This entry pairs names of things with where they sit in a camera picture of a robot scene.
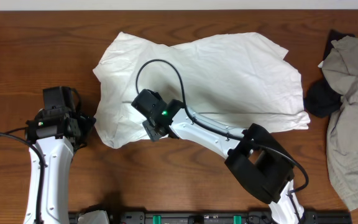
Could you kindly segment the grey crumpled garment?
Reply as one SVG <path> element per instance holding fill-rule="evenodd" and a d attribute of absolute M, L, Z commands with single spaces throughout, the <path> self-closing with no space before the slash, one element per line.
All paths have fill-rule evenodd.
<path fill-rule="evenodd" d="M 332 41 L 333 49 L 321 68 L 329 86 L 341 96 L 331 114 L 326 154 L 331 185 L 346 207 L 358 208 L 358 38 Z"/>

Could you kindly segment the white t-shirt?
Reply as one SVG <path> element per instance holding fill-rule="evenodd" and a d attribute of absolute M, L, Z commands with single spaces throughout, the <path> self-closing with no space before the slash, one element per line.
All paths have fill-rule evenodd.
<path fill-rule="evenodd" d="M 271 133 L 307 129 L 301 75 L 287 50 L 255 32 L 222 34 L 166 46 L 121 32 L 93 70 L 101 84 L 95 128 L 117 149 L 146 139 L 131 103 L 144 88 L 185 100 L 208 118 Z"/>

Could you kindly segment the black crumpled garment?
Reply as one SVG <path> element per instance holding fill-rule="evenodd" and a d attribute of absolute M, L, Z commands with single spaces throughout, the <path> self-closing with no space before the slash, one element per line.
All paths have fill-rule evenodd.
<path fill-rule="evenodd" d="M 326 46 L 324 49 L 323 60 L 330 54 L 334 48 L 331 41 L 341 40 L 342 38 L 350 36 L 355 37 L 354 34 L 346 34 L 334 29 L 331 29 L 328 34 Z M 330 116 L 331 113 L 340 109 L 341 95 L 334 91 L 327 82 L 325 77 L 314 82 L 306 92 L 303 100 L 305 109 L 314 116 L 324 118 Z"/>

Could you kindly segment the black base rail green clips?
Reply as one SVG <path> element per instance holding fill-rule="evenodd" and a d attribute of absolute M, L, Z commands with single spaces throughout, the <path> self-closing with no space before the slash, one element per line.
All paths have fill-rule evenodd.
<path fill-rule="evenodd" d="M 70 224 L 269 224 L 275 223 L 268 211 L 245 213 L 150 213 L 124 212 L 111 215 L 104 210 L 69 213 Z"/>

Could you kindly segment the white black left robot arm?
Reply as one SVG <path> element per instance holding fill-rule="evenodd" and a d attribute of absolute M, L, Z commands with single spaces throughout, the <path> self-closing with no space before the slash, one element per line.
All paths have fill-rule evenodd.
<path fill-rule="evenodd" d="M 96 122 L 81 111 L 77 90 L 43 90 L 44 108 L 26 122 L 30 144 L 30 187 L 25 223 L 68 223 L 68 178 L 75 152 L 86 147 Z"/>

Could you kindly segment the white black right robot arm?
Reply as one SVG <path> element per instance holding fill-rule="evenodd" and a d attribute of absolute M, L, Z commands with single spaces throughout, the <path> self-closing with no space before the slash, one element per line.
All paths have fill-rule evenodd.
<path fill-rule="evenodd" d="M 226 126 L 186 105 L 184 100 L 166 103 L 154 91 L 144 89 L 131 103 L 146 120 L 142 123 L 152 141 L 162 137 L 195 142 L 224 158 L 226 167 L 253 197 L 266 203 L 275 223 L 304 223 L 304 208 L 294 187 L 294 168 L 304 168 L 262 126 Z"/>

